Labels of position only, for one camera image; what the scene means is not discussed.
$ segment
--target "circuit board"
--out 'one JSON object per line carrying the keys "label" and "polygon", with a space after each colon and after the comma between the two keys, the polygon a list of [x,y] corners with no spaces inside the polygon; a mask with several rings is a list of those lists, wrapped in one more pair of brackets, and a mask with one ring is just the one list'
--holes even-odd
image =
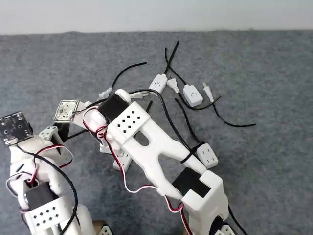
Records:
{"label": "circuit board", "polygon": [[18,111],[0,118],[0,137],[5,146],[11,146],[34,136],[23,113]]}
{"label": "circuit board", "polygon": [[71,123],[73,120],[73,113],[77,111],[79,100],[62,100],[55,113],[54,122]]}

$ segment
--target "hole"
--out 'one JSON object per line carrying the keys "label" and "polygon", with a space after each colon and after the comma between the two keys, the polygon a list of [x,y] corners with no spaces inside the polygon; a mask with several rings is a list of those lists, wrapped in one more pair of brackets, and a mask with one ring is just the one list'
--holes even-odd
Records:
{"label": "hole", "polygon": [[138,131],[137,134],[136,134],[136,140],[142,146],[148,146],[149,145],[148,138],[144,134],[142,134],[140,131]]}

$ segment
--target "gray carpet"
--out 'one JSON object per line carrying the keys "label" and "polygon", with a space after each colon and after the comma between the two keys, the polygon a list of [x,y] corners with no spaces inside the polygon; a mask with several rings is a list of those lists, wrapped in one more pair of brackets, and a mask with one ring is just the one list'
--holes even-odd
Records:
{"label": "gray carpet", "polygon": [[[164,71],[164,48],[171,52],[176,40],[180,46],[173,68],[201,91],[206,81],[215,96],[221,95],[217,106],[225,119],[257,123],[234,128],[221,122],[212,108],[187,110],[197,135],[211,144],[220,160],[212,170],[223,178],[239,222],[250,235],[311,234],[313,32],[1,36],[0,115],[23,110],[38,133],[52,124],[59,100],[96,100],[123,68],[143,61],[148,64],[126,72],[115,88],[146,88]],[[163,96],[178,129],[194,145],[174,102],[176,94],[166,88]],[[156,97],[139,103],[146,107],[150,99],[153,119],[176,138]],[[65,172],[76,185],[79,203],[89,208],[94,220],[106,220],[117,235],[181,234],[179,215],[171,214],[155,191],[136,195],[125,191],[120,173],[112,167],[112,156],[100,154],[89,134],[67,144],[75,161]],[[0,150],[0,180],[4,182],[10,155],[3,145]],[[170,180],[183,169],[171,159],[160,161]],[[148,183],[135,163],[127,180],[130,188]],[[0,192],[1,234],[29,234],[18,203],[4,184]],[[68,186],[66,192],[72,196]]]}

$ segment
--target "white wall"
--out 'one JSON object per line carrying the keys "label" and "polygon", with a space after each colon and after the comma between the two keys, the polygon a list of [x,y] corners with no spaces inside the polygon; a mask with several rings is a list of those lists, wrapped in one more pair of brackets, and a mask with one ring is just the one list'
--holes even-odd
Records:
{"label": "white wall", "polygon": [[0,34],[313,29],[313,0],[0,0]]}

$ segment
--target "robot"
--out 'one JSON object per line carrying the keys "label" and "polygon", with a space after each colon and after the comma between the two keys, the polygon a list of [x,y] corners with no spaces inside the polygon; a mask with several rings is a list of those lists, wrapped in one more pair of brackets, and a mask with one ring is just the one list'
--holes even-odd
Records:
{"label": "robot", "polygon": [[[100,152],[113,154],[122,171],[119,156],[135,161],[152,183],[139,190],[155,188],[163,196],[172,212],[180,213],[189,235],[234,235],[225,222],[229,215],[228,199],[222,179],[207,170],[184,145],[173,140],[137,103],[131,95],[119,89],[99,106],[79,100],[61,101],[54,126],[34,135],[22,112],[0,118],[1,137],[11,152],[10,178],[6,186],[20,205],[22,218],[32,235],[96,235],[88,209],[77,204],[72,207],[62,195],[60,168],[68,165],[72,157],[66,153],[69,123],[90,131],[99,142]],[[142,146],[134,136],[141,132],[148,140]],[[185,170],[170,183],[158,162],[160,154],[180,161]],[[181,201],[172,208],[169,198]],[[184,217],[188,211],[189,223]],[[99,235],[113,234],[104,225]]]}

